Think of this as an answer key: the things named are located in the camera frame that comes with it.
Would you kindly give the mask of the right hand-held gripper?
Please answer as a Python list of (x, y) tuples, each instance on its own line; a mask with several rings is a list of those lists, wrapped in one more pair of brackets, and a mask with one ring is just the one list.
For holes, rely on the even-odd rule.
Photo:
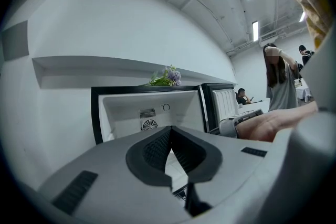
[(247, 121), (262, 114), (263, 114), (262, 109), (258, 109), (243, 112), (238, 115), (229, 116), (228, 118), (220, 121), (219, 134), (225, 137), (239, 138), (239, 131), (237, 130), (237, 125), (241, 122)]

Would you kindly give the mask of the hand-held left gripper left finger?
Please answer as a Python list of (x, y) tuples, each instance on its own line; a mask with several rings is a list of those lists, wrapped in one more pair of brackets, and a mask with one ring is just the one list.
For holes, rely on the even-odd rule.
[(56, 171), (38, 193), (80, 221), (189, 220), (170, 183), (145, 184), (127, 166), (133, 145), (168, 130), (160, 127), (101, 143)]

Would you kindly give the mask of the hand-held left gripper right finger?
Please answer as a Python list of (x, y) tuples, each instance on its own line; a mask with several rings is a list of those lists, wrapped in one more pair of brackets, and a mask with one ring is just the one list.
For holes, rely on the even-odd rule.
[(238, 195), (245, 202), (265, 197), (274, 175), (262, 170), (271, 144), (174, 126), (170, 144), (187, 175), (186, 209), (208, 209)]

